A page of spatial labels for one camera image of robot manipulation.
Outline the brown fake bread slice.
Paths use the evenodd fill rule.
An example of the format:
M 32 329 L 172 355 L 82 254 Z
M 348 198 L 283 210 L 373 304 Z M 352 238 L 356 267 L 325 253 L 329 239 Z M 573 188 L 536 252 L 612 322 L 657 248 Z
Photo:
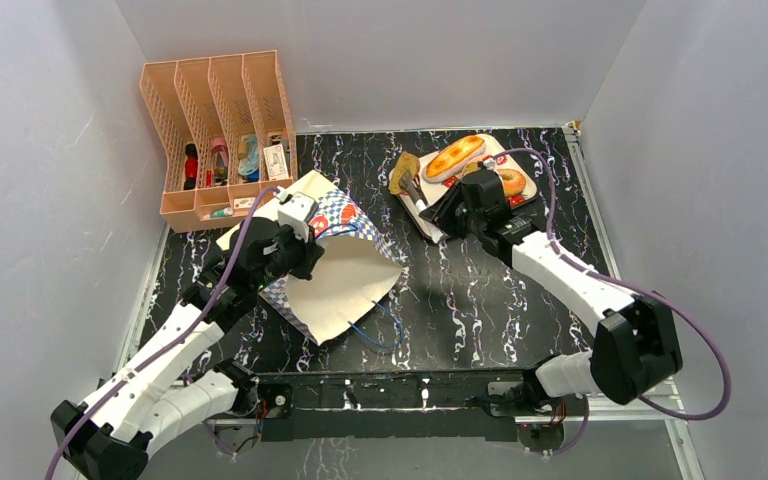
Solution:
M 464 178 L 471 173 L 475 173 L 483 169 L 484 169 L 484 166 L 481 161 L 474 161 L 474 162 L 467 163 L 461 172 L 461 177 Z

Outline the brown fake donut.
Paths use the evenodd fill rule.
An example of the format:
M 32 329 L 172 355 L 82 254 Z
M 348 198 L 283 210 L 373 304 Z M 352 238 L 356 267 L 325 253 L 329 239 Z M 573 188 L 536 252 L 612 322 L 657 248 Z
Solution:
M 497 174 L 502 181 L 503 193 L 506 198 L 520 195 L 527 186 L 527 177 L 515 169 L 498 169 Z

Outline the long glazed fake bread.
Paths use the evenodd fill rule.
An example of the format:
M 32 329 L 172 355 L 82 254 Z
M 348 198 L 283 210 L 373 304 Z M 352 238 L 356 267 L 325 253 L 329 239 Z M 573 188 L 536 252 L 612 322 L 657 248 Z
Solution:
M 461 172 L 466 163 L 486 150 L 485 140 L 478 135 L 463 137 L 436 154 L 421 171 L 428 183 L 442 183 Z

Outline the metal tongs white handles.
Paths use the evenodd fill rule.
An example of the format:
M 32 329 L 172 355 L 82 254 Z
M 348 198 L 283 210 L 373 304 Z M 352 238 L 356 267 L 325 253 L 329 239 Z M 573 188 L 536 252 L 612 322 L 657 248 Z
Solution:
M 398 186 L 399 193 L 396 194 L 396 198 L 405 208 L 421 236 L 432 244 L 440 244 L 446 238 L 446 235 L 437 226 L 420 216 L 420 213 L 428 207 L 428 202 L 424 198 L 417 181 L 418 179 L 415 178 L 408 187 Z

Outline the checkered brown paper bag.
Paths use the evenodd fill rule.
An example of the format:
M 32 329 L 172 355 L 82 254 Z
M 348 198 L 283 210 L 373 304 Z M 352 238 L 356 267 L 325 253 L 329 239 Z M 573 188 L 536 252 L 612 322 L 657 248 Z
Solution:
M 402 266 L 384 235 L 363 210 L 317 171 L 277 185 L 317 202 L 309 220 L 324 255 L 310 281 L 289 274 L 267 284 L 259 296 L 317 345 L 349 330 L 398 282 Z

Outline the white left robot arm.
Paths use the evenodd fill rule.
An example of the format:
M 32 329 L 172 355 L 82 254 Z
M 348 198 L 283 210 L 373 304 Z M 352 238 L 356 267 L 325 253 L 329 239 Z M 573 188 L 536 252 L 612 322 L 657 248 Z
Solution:
M 175 382 L 258 303 L 260 292 L 291 275 L 303 280 L 324 250 L 304 221 L 249 217 L 233 246 L 206 261 L 164 325 L 110 380 L 51 414 L 58 449 L 46 476 L 66 460 L 87 479 L 136 479 L 150 458 L 210 417 L 246 416 L 261 400 L 258 377 L 225 360 L 191 384 Z

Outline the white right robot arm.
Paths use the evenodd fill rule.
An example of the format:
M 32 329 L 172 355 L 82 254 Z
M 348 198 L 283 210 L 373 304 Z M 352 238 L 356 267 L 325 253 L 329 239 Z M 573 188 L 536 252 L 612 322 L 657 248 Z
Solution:
M 484 402 L 550 413 L 568 395 L 603 394 L 626 405 L 683 366 L 671 310 L 658 300 L 596 278 L 554 243 L 547 226 L 511 208 L 501 178 L 479 169 L 420 212 L 446 236 L 475 236 L 506 266 L 560 300 L 593 335 L 590 350 L 550 356 L 527 368 L 512 393 Z

